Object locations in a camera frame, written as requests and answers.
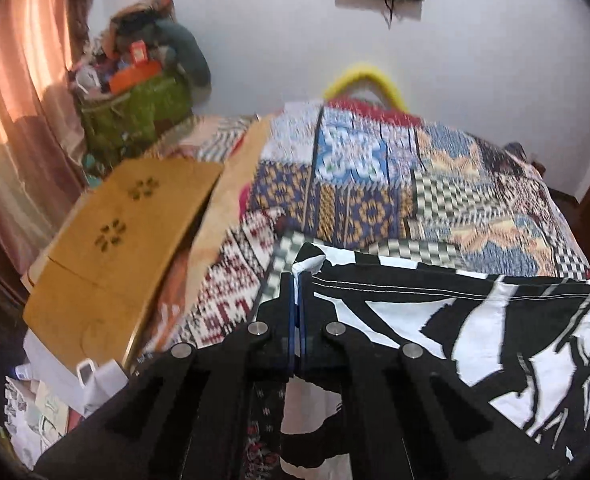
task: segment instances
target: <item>white wall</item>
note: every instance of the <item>white wall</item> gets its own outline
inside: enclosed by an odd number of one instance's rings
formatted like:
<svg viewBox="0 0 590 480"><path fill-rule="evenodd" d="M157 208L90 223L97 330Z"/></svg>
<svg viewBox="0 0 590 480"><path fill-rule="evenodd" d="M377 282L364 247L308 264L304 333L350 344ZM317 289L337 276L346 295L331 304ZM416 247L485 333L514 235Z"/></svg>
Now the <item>white wall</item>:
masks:
<svg viewBox="0 0 590 480"><path fill-rule="evenodd" d="M97 0L92 27L135 0ZM590 9L583 0L175 0L213 73L197 112L277 110L320 97L352 63L397 83L412 112L503 144L547 183L584 190L590 165Z"/></svg>

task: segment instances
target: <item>metal screw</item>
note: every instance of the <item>metal screw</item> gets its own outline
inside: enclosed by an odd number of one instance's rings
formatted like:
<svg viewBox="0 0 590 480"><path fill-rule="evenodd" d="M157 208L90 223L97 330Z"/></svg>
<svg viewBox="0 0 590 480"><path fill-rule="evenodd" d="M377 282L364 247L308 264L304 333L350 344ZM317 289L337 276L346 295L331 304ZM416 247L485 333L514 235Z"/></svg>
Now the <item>metal screw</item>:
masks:
<svg viewBox="0 0 590 480"><path fill-rule="evenodd" d="M344 332L346 332L346 325L344 323L340 323L339 321L331 321L326 325L326 332L328 332L330 335L342 335Z"/></svg>
<svg viewBox="0 0 590 480"><path fill-rule="evenodd" d="M264 321L254 321L248 325L248 331L253 335L263 335L268 332L268 325Z"/></svg>
<svg viewBox="0 0 590 480"><path fill-rule="evenodd" d="M188 343L177 343L173 348L171 348L171 355L175 359L184 359L188 357L193 352L193 347L190 346Z"/></svg>
<svg viewBox="0 0 590 480"><path fill-rule="evenodd" d="M406 357L410 357L411 359L417 359L418 357L422 356L424 350L421 346L415 343L406 343L404 346L402 346L402 352L404 352L404 355Z"/></svg>

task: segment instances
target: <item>curtain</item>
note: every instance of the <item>curtain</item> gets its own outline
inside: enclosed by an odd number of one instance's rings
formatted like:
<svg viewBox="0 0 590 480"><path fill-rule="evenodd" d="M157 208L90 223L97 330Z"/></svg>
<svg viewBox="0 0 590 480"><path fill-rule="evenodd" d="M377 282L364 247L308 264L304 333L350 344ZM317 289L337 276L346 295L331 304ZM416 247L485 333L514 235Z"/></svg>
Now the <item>curtain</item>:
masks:
<svg viewBox="0 0 590 480"><path fill-rule="evenodd" d="M24 303L19 277L83 189L84 134L66 76L90 1L0 0L0 302L11 306Z"/></svg>

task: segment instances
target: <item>patchwork bedspread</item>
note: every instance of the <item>patchwork bedspread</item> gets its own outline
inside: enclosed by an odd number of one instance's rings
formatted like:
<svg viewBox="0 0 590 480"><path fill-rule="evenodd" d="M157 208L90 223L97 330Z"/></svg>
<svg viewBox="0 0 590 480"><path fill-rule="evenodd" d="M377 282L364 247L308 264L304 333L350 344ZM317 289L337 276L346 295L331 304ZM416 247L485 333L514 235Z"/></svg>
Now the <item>patchwork bedspread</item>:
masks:
<svg viewBox="0 0 590 480"><path fill-rule="evenodd" d="M539 173L460 130L357 101L291 107L271 135L250 210L335 247L455 246L459 267L584 280L588 262Z"/></svg>

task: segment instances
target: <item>yellow handle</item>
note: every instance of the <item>yellow handle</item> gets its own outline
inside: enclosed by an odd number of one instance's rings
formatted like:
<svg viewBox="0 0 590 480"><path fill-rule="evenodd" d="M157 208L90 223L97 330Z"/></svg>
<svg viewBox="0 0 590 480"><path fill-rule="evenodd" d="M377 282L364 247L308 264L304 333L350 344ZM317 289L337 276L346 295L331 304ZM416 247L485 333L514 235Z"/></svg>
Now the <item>yellow handle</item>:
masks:
<svg viewBox="0 0 590 480"><path fill-rule="evenodd" d="M350 85L363 79L373 82L393 107L400 112L408 113L406 103L395 84L379 68L366 63L354 65L344 72L339 79L326 89L324 99L329 100L338 97Z"/></svg>

